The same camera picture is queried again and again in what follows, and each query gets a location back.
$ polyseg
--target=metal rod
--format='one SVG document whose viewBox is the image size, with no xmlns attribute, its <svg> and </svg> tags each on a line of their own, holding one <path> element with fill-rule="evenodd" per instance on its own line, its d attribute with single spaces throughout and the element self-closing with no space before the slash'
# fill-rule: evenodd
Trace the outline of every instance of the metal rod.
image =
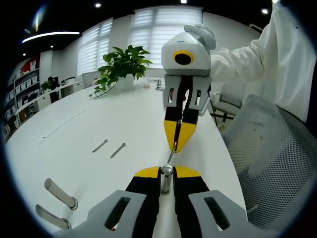
<svg viewBox="0 0 317 238">
<path fill-rule="evenodd" d="M 170 184 L 173 178 L 173 167 L 171 165 L 165 165 L 162 167 L 161 187 L 160 192 L 162 195 L 170 193 Z"/>
<path fill-rule="evenodd" d="M 111 156 L 110 158 L 112 159 L 126 144 L 123 143 Z"/>
<path fill-rule="evenodd" d="M 72 210 L 76 210 L 78 202 L 74 197 L 69 196 L 59 186 L 56 185 L 50 178 L 47 178 L 44 183 L 44 187 L 47 191 L 57 197 L 62 203 Z"/>
<path fill-rule="evenodd" d="M 99 150 L 107 142 L 108 142 L 108 140 L 104 140 L 103 143 L 101 143 L 101 145 L 99 145 L 96 149 L 93 150 L 93 153 L 95 153 L 97 150 Z"/>
<path fill-rule="evenodd" d="M 71 229 L 71 224 L 67 219 L 59 218 L 59 217 L 53 215 L 48 210 L 41 207 L 39 204 L 36 204 L 35 211 L 36 211 L 36 214 L 38 214 L 38 216 L 40 218 L 42 218 L 43 220 L 45 220 L 45 221 L 63 229 L 63 230 Z"/>
<path fill-rule="evenodd" d="M 177 142 L 174 143 L 173 149 L 172 149 L 172 151 L 170 152 L 169 158 L 168 158 L 168 160 L 167 160 L 167 164 L 169 164 L 170 161 L 172 160 L 173 154 L 174 154 L 175 151 L 176 151 L 176 147 L 177 147 Z"/>
</svg>

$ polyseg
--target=metal cylinder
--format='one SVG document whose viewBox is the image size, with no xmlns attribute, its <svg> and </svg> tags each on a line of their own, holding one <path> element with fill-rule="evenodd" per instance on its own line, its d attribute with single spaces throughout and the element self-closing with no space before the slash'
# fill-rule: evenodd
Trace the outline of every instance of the metal cylinder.
<svg viewBox="0 0 317 238">
<path fill-rule="evenodd" d="M 78 207 L 78 202 L 74 197 L 69 196 L 64 192 L 59 186 L 56 185 L 50 178 L 47 178 L 44 183 L 44 187 L 47 191 L 57 197 L 62 203 L 72 210 L 76 210 Z"/>
<path fill-rule="evenodd" d="M 170 193 L 170 184 L 173 178 L 173 167 L 171 165 L 165 165 L 162 167 L 161 186 L 160 192 L 162 195 Z"/>
<path fill-rule="evenodd" d="M 43 220 L 63 229 L 71 229 L 71 224 L 69 221 L 65 218 L 59 218 L 52 213 L 50 213 L 48 210 L 45 208 L 41 207 L 39 204 L 36 204 L 35 206 L 35 211 L 36 214 L 38 214 L 39 217 L 41 217 Z"/>
</svg>

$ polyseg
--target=office chair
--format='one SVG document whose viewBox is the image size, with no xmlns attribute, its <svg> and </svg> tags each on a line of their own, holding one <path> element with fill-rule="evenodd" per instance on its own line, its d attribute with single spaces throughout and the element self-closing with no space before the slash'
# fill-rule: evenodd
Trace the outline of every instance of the office chair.
<svg viewBox="0 0 317 238">
<path fill-rule="evenodd" d="M 225 122 L 226 119 L 233 119 L 233 117 L 228 117 L 228 115 L 235 116 L 240 110 L 243 104 L 244 90 L 244 83 L 232 82 L 224 84 L 221 92 L 212 94 L 213 108 L 223 112 L 224 115 L 211 115 L 223 118 L 223 122 Z"/>
<path fill-rule="evenodd" d="M 248 220 L 282 232 L 302 210 L 317 178 L 317 140 L 273 103 L 250 95 L 223 134 Z"/>
<path fill-rule="evenodd" d="M 35 103 L 32 103 L 30 106 L 29 106 L 29 111 L 34 115 L 38 110 L 36 108 L 36 105 Z"/>
</svg>

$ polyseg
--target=camera lens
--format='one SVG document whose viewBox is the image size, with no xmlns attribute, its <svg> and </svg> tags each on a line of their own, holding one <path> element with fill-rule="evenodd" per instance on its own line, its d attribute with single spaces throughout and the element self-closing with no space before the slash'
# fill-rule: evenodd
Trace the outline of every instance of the camera lens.
<svg viewBox="0 0 317 238">
<path fill-rule="evenodd" d="M 186 54 L 177 54 L 175 55 L 175 61 L 181 65 L 188 65 L 192 62 L 192 59 L 189 55 Z"/>
</svg>

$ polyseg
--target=white tabletop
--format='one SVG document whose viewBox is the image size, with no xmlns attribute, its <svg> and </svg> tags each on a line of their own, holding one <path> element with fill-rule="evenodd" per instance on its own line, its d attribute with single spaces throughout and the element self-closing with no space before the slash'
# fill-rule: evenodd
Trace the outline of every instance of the white tabletop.
<svg viewBox="0 0 317 238">
<path fill-rule="evenodd" d="M 87 88 L 49 105 L 27 120 L 7 143 L 13 176 L 34 216 L 35 205 L 40 204 L 76 227 L 94 205 L 115 190 L 125 190 L 137 171 L 163 166 L 168 159 L 162 91 L 151 84 L 150 89 L 114 89 L 95 100 L 88 97 L 92 92 L 93 88 Z M 53 133 L 42 140 L 48 131 Z M 108 143 L 92 153 L 105 139 Z M 122 143 L 126 147 L 110 159 Z M 219 190 L 245 209 L 229 153 L 208 113 L 199 117 L 196 132 L 173 157 L 172 165 L 199 171 L 210 190 Z M 76 211 L 45 190 L 46 178 L 77 198 Z M 154 238 L 180 237 L 173 201 L 173 192 L 160 197 Z M 36 218 L 49 232 L 58 230 Z"/>
<path fill-rule="evenodd" d="M 67 88 L 67 87 L 69 87 L 69 86 L 71 86 L 71 85 L 74 85 L 74 84 L 76 84 L 76 83 L 81 83 L 81 82 L 82 82 L 82 81 L 77 81 L 77 82 L 68 83 L 68 84 L 62 85 L 62 86 L 60 86 L 60 87 L 58 87 L 58 88 L 55 88 L 54 90 L 51 90 L 51 91 L 49 91 L 49 92 L 47 92 L 47 93 L 45 93 L 45 94 L 42 94 L 42 95 L 40 95 L 39 97 L 37 97 L 37 98 L 31 100 L 30 102 L 27 102 L 26 104 L 24 104 L 22 107 L 20 107 L 18 110 L 16 110 L 16 112 L 15 112 L 14 115 L 15 115 L 15 116 L 18 115 L 22 110 L 24 110 L 25 108 L 27 108 L 28 106 L 30 106 L 32 103 L 36 102 L 37 100 L 41 99 L 42 97 L 45 97 L 45 96 L 49 95 L 50 93 L 57 92 L 57 91 L 60 90 L 60 89 Z"/>
</svg>

